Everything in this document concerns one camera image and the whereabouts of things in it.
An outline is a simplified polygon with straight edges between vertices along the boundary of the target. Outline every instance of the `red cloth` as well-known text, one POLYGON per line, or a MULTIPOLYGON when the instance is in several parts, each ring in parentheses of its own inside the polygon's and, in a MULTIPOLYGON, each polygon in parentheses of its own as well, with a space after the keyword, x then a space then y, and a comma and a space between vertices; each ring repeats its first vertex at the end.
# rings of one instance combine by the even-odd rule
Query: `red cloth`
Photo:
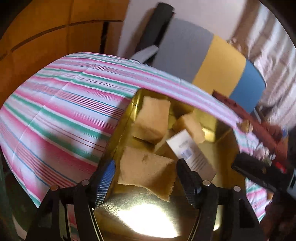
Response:
POLYGON ((253 133, 258 140, 267 147, 271 154, 275 154, 275 161, 285 163, 287 159, 288 145, 283 141, 283 133, 279 126, 271 126, 267 122, 259 123, 249 113, 247 113, 235 101, 228 99, 226 96, 217 91, 213 92, 213 96, 231 108, 243 120, 249 120, 253 125, 253 133))

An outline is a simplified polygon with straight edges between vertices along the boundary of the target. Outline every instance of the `gold tray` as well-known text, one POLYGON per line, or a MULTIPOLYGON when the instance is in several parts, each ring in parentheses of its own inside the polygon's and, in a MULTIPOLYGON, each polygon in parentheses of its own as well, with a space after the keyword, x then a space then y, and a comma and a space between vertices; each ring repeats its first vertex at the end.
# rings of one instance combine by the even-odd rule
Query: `gold tray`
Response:
MULTIPOLYGON (((95 210, 95 217, 105 241, 109 240, 187 240, 198 215, 184 195, 176 178, 170 202, 163 201, 145 188, 117 184, 120 173, 120 159, 125 146, 153 152, 154 145, 132 137, 131 126, 142 107, 144 96, 168 99, 169 128, 180 116, 194 111, 203 126, 206 141, 199 148, 217 171, 213 184, 231 188, 234 185, 244 189, 244 177, 231 169, 238 146, 230 127, 215 117, 192 106, 165 95, 140 89, 132 98, 122 115, 106 151, 100 161, 114 159, 116 172, 107 194, 106 202, 95 210)), ((218 206, 214 239, 219 234, 222 207, 218 206)))

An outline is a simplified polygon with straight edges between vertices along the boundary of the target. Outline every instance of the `white wall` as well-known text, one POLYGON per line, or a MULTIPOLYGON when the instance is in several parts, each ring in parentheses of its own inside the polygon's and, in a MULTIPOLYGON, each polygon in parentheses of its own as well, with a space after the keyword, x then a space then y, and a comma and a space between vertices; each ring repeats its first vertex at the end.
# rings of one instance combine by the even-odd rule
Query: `white wall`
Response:
POLYGON ((224 39, 235 31, 247 0, 130 0, 117 55, 130 57, 158 2, 175 8, 175 17, 200 25, 224 39))

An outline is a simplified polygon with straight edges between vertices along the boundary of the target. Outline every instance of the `gray panel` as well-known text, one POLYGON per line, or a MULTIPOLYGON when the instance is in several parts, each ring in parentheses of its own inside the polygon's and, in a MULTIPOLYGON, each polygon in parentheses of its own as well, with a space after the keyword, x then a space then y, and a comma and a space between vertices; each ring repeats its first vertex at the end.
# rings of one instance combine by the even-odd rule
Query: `gray panel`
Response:
POLYGON ((213 34, 208 30, 173 18, 152 66, 192 83, 212 39, 213 34))

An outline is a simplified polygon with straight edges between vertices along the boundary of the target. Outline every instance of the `curtain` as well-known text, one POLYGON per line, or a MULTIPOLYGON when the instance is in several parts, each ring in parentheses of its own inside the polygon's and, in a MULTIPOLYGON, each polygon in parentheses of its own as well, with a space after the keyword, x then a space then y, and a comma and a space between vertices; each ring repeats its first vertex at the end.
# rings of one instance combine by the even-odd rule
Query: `curtain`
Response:
POLYGON ((296 125, 296 49, 277 18, 258 0, 249 0, 229 40, 266 81, 259 105, 272 107, 271 124, 296 125))

